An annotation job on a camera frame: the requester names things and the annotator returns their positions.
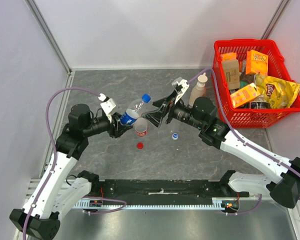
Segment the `Pepsi bottle blue label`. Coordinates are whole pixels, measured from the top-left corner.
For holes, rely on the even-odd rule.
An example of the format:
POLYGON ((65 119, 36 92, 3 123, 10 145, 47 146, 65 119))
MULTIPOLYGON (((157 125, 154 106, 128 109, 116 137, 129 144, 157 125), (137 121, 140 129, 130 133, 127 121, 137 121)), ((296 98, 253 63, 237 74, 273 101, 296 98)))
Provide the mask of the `Pepsi bottle blue label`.
POLYGON ((133 100, 124 114, 120 117, 123 125, 133 125, 135 121, 146 112, 148 103, 142 101, 142 97, 133 100))

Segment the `blue Pepsi bottle cap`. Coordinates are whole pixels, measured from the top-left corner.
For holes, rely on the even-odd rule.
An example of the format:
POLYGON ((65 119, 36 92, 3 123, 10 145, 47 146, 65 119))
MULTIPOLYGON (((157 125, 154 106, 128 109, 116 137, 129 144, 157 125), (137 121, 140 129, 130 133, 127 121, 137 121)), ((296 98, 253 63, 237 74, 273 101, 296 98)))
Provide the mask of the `blue Pepsi bottle cap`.
POLYGON ((141 97, 142 101, 145 103, 149 103, 151 100, 151 96, 148 95, 147 93, 145 93, 142 97, 141 97))

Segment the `red label water bottle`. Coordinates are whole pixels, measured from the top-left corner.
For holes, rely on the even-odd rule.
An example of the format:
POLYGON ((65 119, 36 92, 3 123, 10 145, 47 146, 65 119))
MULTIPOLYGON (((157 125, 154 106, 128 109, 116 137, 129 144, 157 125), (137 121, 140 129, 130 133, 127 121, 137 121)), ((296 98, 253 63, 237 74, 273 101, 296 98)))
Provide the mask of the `red label water bottle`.
POLYGON ((145 137, 148 133, 148 122, 146 119, 140 117, 133 124, 137 136, 145 137))

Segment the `red bottle cap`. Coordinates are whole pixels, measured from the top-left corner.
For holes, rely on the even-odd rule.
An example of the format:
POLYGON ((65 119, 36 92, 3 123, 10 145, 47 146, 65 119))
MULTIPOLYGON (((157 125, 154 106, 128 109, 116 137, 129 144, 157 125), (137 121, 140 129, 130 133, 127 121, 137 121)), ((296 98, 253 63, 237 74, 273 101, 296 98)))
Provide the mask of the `red bottle cap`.
POLYGON ((142 142, 139 142, 138 144, 137 144, 137 148, 138 149, 142 149, 144 147, 144 144, 142 143, 142 142))

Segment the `blue white Pocari cap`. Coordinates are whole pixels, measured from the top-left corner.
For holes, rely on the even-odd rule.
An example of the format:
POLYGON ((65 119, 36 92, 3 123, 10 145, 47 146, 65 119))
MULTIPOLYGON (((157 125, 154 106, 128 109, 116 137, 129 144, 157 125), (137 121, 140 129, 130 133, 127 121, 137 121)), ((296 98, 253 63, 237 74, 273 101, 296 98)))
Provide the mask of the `blue white Pocari cap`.
POLYGON ((179 135, 177 133, 172 134, 172 139, 177 140, 179 138, 179 135))

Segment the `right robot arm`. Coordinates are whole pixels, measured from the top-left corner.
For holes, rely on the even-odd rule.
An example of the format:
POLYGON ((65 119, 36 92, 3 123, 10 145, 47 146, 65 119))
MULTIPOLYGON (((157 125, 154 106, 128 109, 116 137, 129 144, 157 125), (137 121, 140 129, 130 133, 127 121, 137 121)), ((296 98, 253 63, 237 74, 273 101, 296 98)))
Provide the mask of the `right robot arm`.
POLYGON ((223 196, 230 197, 235 192, 269 194, 290 209, 300 201, 300 158, 291 160, 247 139, 216 116, 217 107, 208 97, 197 98, 189 108, 174 92, 155 101, 153 106, 156 109, 143 113, 142 117, 155 127, 159 128, 162 122, 169 124, 173 119, 192 126, 198 129, 198 136, 205 144, 240 158, 262 173, 232 173, 219 184, 223 196))

